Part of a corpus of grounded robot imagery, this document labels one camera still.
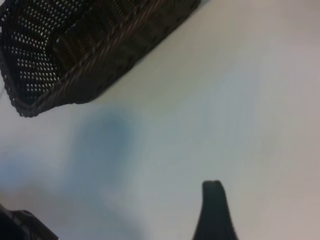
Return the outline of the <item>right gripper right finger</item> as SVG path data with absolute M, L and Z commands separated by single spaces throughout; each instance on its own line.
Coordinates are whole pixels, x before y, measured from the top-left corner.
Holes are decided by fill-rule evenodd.
M 219 180 L 202 183 L 202 206 L 194 240 L 237 240 L 227 195 Z

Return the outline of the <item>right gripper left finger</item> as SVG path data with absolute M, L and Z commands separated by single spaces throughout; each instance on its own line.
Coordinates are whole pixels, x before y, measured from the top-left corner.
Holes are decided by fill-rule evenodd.
M 58 240 L 46 225 L 27 210 L 9 210 L 0 205 L 1 240 Z

